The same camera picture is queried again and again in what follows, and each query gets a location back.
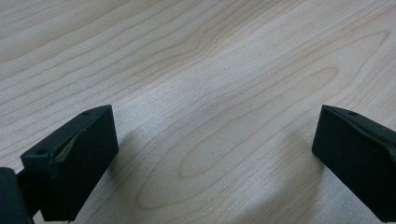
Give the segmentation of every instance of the black object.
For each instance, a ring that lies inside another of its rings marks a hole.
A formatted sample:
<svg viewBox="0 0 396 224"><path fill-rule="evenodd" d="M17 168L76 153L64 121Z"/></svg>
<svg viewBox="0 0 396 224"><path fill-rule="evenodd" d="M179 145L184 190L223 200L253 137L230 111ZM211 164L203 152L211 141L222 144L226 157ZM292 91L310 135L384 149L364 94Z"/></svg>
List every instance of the black object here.
<svg viewBox="0 0 396 224"><path fill-rule="evenodd" d="M46 221L75 220L118 151L111 105L79 114L24 152L18 175L0 169L0 223L32 223L38 210Z"/></svg>
<svg viewBox="0 0 396 224"><path fill-rule="evenodd" d="M396 221L396 132L324 105L312 152L383 222Z"/></svg>

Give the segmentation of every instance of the black clamp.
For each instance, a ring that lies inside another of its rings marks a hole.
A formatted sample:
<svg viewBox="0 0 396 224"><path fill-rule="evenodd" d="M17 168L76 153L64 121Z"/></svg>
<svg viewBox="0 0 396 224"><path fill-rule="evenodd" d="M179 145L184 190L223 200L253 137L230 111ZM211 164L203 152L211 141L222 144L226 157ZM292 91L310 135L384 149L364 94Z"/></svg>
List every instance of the black clamp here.
<svg viewBox="0 0 396 224"><path fill-rule="evenodd" d="M383 222L396 221L396 132L324 105L312 152Z"/></svg>
<svg viewBox="0 0 396 224"><path fill-rule="evenodd" d="M87 110L21 155L24 170L0 168L0 223L75 220L119 152L111 105Z"/></svg>

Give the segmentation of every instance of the black plastic block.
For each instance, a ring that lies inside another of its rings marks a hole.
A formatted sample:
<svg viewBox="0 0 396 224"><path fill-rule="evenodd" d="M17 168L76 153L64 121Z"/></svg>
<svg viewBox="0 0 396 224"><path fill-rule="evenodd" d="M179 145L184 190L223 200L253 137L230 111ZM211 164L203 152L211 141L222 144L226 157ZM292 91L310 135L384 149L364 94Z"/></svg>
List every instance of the black plastic block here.
<svg viewBox="0 0 396 224"><path fill-rule="evenodd" d="M118 153L111 105L85 111L21 155L46 221L75 220Z"/></svg>
<svg viewBox="0 0 396 224"><path fill-rule="evenodd" d="M396 133L324 105L313 153L383 222L396 221Z"/></svg>

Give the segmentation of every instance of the light wooden surface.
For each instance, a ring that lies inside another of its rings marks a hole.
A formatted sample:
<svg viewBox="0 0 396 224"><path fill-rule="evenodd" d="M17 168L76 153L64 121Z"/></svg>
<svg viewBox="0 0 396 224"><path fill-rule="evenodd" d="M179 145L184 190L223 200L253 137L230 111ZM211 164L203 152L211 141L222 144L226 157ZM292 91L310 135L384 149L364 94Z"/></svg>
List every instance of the light wooden surface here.
<svg viewBox="0 0 396 224"><path fill-rule="evenodd" d="M396 130L395 5L1 1L0 166L112 104L75 223L380 223L310 149L322 104Z"/></svg>

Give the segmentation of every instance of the wood grain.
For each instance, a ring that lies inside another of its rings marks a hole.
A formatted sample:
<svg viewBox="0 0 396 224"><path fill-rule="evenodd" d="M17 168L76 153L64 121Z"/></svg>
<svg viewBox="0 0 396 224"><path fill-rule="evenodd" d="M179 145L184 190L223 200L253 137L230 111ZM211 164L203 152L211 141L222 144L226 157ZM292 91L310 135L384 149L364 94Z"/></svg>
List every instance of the wood grain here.
<svg viewBox="0 0 396 224"><path fill-rule="evenodd" d="M396 130L395 4L1 1L0 165L112 104L75 223L380 223L310 148L323 104Z"/></svg>

